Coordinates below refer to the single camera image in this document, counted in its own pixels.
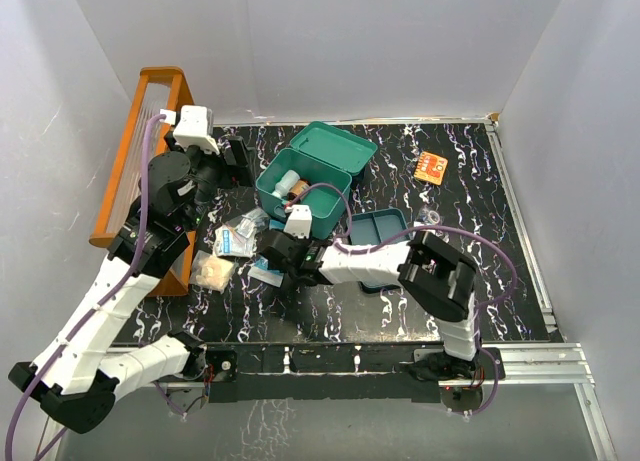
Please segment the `blue cotton swab packet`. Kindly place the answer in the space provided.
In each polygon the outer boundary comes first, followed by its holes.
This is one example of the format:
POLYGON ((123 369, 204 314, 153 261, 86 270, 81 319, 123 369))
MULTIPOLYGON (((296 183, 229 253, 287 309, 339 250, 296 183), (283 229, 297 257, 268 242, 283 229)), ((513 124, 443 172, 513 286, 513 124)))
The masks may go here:
POLYGON ((248 276, 273 287, 280 287, 284 279, 284 274, 271 269, 268 260, 264 257, 258 257, 255 260, 249 269, 248 276))

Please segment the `white plastic medicine bottle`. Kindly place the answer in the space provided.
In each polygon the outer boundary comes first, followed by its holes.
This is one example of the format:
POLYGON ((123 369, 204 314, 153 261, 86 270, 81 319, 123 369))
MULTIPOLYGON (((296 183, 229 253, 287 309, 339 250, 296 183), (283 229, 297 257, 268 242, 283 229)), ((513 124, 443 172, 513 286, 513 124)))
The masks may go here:
POLYGON ((278 198, 286 198, 299 180, 300 176, 297 172, 288 170, 282 178, 276 182, 272 195, 278 198))

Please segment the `amber bottle orange label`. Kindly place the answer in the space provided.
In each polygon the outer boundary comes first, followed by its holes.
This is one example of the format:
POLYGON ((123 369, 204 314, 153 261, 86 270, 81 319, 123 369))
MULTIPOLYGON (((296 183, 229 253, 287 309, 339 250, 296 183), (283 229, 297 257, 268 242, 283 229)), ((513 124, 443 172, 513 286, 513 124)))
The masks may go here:
POLYGON ((292 201, 303 194, 310 187, 310 183, 304 179, 299 179, 288 191, 287 200, 292 201))

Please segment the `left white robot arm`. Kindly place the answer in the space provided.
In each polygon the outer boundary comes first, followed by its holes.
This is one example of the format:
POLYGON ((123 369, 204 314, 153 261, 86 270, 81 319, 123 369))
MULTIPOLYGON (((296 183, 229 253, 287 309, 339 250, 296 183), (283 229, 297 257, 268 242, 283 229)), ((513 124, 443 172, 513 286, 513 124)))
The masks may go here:
POLYGON ((108 359, 105 354, 136 307, 189 247, 189 235, 220 189, 250 187, 251 148, 225 135, 220 153, 169 142, 148 163, 92 286, 54 341, 31 362, 16 363, 9 381, 64 427, 84 434, 124 396, 164 376, 186 380, 206 368, 204 344, 174 331, 159 341, 108 359))

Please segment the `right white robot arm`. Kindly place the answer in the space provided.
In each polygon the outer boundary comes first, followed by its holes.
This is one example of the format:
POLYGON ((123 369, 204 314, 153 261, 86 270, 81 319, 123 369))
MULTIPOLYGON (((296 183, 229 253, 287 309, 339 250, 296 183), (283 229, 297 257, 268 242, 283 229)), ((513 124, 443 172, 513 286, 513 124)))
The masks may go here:
POLYGON ((476 345, 473 261, 427 231, 382 246, 297 239, 269 230, 258 241, 268 264, 306 286, 344 283, 397 286, 438 327, 443 350, 407 369, 424 380, 470 379, 482 363, 476 345))

